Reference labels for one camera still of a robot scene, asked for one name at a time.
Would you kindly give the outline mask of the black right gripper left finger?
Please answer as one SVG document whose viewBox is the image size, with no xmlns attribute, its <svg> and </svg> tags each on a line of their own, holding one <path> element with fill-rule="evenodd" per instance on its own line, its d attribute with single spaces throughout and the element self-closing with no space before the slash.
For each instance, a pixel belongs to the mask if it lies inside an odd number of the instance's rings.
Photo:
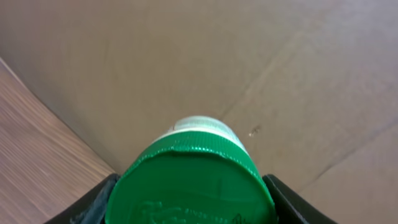
<svg viewBox="0 0 398 224">
<path fill-rule="evenodd" d="M 108 200 L 119 178 L 119 174 L 110 174 L 45 224 L 105 224 Z"/>
</svg>

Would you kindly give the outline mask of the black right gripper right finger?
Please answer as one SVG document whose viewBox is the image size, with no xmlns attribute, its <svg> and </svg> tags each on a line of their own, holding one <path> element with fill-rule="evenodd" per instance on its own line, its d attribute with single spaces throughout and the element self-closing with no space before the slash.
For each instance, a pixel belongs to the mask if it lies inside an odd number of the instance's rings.
<svg viewBox="0 0 398 224">
<path fill-rule="evenodd" d="M 279 223 L 336 224 L 272 174 L 262 177 L 275 204 Z"/>
</svg>

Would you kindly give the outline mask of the green lid jar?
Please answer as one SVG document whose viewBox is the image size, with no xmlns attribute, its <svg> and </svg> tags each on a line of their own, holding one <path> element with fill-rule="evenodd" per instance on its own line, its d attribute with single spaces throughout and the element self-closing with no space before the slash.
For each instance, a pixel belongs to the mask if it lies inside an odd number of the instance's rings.
<svg viewBox="0 0 398 224">
<path fill-rule="evenodd" d="M 277 223 L 274 201 L 235 133 L 207 116 L 178 120 L 111 192 L 106 223 Z"/>
</svg>

